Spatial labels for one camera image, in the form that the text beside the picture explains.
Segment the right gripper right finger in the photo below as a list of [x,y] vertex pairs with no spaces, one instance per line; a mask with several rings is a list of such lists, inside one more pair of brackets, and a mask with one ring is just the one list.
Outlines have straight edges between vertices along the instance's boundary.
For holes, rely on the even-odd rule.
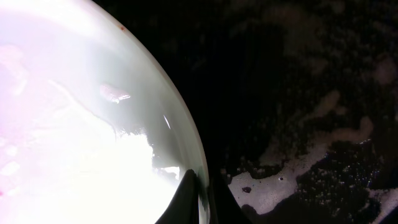
[[208,199],[211,224],[251,224],[223,180],[210,180]]

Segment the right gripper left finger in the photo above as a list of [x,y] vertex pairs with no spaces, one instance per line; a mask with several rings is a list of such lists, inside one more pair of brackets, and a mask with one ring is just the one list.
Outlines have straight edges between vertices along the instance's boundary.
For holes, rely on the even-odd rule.
[[198,189],[196,173],[187,170],[169,206],[155,224],[199,224]]

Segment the mint green plate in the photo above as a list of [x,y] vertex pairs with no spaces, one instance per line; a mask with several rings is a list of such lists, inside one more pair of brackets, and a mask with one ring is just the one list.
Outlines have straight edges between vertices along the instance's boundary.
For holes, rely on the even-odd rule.
[[1,2],[1,222],[156,223],[208,168],[175,85],[93,1]]

